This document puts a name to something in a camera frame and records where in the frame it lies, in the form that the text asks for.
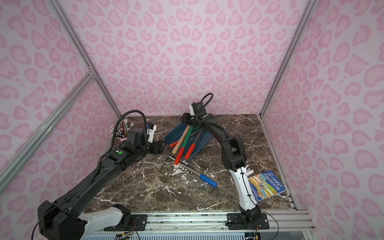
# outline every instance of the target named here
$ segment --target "brown marble surface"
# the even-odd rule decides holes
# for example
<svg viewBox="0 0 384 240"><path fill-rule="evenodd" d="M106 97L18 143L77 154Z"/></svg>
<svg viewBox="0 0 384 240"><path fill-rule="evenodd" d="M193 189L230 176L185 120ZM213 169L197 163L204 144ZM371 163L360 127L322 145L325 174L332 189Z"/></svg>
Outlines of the brown marble surface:
<svg viewBox="0 0 384 240"><path fill-rule="evenodd" d="M215 117L228 132L243 138L250 169L255 173L272 170L281 178L256 115ZM141 118L130 117L129 121L142 126ZM148 117L147 122L157 125L154 140L163 139L180 123L179 116ZM104 187L84 211L107 209L115 203L123 204L134 212L239 209L233 179L221 163L221 147L214 138L188 166L216 181L216 188L202 181L198 175L173 165L169 155L176 157L166 147L163 154L148 154L129 166ZM290 208L289 202L279 196L262 200L259 205L262 209Z"/></svg>

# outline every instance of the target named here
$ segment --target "book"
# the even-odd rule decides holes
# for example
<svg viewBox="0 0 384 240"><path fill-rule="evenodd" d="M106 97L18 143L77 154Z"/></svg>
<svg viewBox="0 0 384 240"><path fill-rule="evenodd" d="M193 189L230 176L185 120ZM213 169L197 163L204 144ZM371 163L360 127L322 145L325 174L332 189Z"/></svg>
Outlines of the book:
<svg viewBox="0 0 384 240"><path fill-rule="evenodd" d="M248 180L258 202L285 191L285 187L271 170L251 176Z"/></svg>

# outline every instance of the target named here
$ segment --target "aluminum frame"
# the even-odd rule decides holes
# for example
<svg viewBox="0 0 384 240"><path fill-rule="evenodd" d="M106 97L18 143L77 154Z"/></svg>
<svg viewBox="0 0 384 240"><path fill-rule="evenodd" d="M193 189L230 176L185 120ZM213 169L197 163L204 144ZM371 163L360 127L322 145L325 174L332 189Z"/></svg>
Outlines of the aluminum frame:
<svg viewBox="0 0 384 240"><path fill-rule="evenodd" d="M290 184L290 182L288 180L288 177L287 177L287 174L285 172L285 169L283 168L283 166L281 165L281 163L279 161L278 154L277 154L277 151L276 151L277 148L276 148L275 144L272 141L271 134L269 133L268 128L266 127L263 118L261 118L260 116L258 118L259 118L259 122L260 122L260 125L262 127L262 130L264 132L265 138L268 141L268 145L269 145L269 147L271 149L271 153L273 155L273 158L275 159L276 166L277 166L277 169L278 169L278 171L280 173L281 181L283 182L283 184L285 186L287 195L288 195L288 197L290 197L292 199L292 202L293 202L293 204L295 206L295 209L300 210L300 207L298 205L296 196L295 196L295 194L292 191L292 186L291 186L291 184Z"/></svg>
<svg viewBox="0 0 384 240"><path fill-rule="evenodd" d="M49 5L51 6L53 12L57 16L58 20L60 21L61 25L63 26L65 32L71 39L74 47L79 53L80 58L84 61L85 65L88 67L89 70L92 70L96 74L96 82L99 85L101 92L106 97L108 103L112 107L115 114L118 116L118 118L121 116L120 110L117 107L115 101L113 100L112 96L110 95L109 91L105 87L103 81L101 80L101 77L99 73L97 72L96 67L91 61L91 58L89 57L88 53L85 50L85 47L81 43L80 37L76 33L76 31L73 28L73 25L71 24L66 12L63 9L63 6L59 2L59 0L46 0Z"/></svg>
<svg viewBox="0 0 384 240"><path fill-rule="evenodd" d="M279 224L279 232L315 231L307 211L265 210ZM206 211L206 212L132 212L147 214L146 230L140 233L205 233L205 232L253 232L253 230L229 230L225 226L227 214L240 211ZM270 229L260 232L276 232L277 224L267 215Z"/></svg>
<svg viewBox="0 0 384 240"><path fill-rule="evenodd" d="M96 78L94 71L89 71L79 84L66 96L55 111L45 120L43 124L35 131L33 136L24 144L23 148L15 154L6 169L0 174L0 195L23 169L30 157L41 146L46 137L53 128L60 122L63 116L68 112L78 97L88 87L89 83Z"/></svg>
<svg viewBox="0 0 384 240"><path fill-rule="evenodd" d="M277 71L276 77L272 83L271 89L269 90L268 95L266 97L266 100L265 100L263 107L260 111L260 116L262 116L262 117L264 116L265 112L268 109L269 104L271 103L273 95L276 92L276 88L278 87L278 85L279 85L279 83L280 83L280 81L284 75L284 72L289 65L289 62L290 62L290 60L294 54L295 48L299 44L301 36L303 35L304 30L305 30L306 26L308 25L308 22L310 21L311 16L317 7L318 2L319 2L319 0L308 0L307 5L304 8L304 12L301 15L301 18L299 20L299 24L297 25L297 27L295 29L295 33L293 34L292 40L289 43L287 51L286 51L284 58L283 58L280 66L279 66L279 69Z"/></svg>

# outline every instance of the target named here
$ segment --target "pink leopard print wall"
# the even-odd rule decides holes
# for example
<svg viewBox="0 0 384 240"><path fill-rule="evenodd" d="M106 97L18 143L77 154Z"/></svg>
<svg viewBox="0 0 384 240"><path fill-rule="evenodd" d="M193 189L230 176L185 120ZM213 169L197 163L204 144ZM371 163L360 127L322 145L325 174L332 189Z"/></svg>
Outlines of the pink leopard print wall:
<svg viewBox="0 0 384 240"><path fill-rule="evenodd" d="M87 71L44 0L0 2L0 173Z"/></svg>
<svg viewBox="0 0 384 240"><path fill-rule="evenodd" d="M84 179L109 142L117 120L93 82L0 195L0 239L30 239L37 207ZM45 239L38 230L35 239Z"/></svg>
<svg viewBox="0 0 384 240"><path fill-rule="evenodd" d="M324 240L384 239L384 1L321 0L265 117Z"/></svg>
<svg viewBox="0 0 384 240"><path fill-rule="evenodd" d="M257 113L307 0L62 0L120 111Z"/></svg>

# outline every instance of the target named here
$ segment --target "mounting plate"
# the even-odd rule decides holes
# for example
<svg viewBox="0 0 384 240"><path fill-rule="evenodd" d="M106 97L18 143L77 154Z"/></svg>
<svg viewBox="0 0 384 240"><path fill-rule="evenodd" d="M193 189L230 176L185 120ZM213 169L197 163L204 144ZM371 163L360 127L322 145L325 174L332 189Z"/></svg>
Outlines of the mounting plate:
<svg viewBox="0 0 384 240"><path fill-rule="evenodd" d="M135 227L136 222L136 231L144 231L145 226L147 225L147 215L146 214L131 214L132 221L131 224L128 226L114 226L114 227L106 227L104 228L104 231L111 232L111 231L131 231L133 227Z"/></svg>
<svg viewBox="0 0 384 240"><path fill-rule="evenodd" d="M244 226L241 214L227 214L227 220L228 222L225 225L229 230L256 229L256 222L258 223L258 229L269 229L269 223L265 213L262 213L254 224L250 224L249 228Z"/></svg>

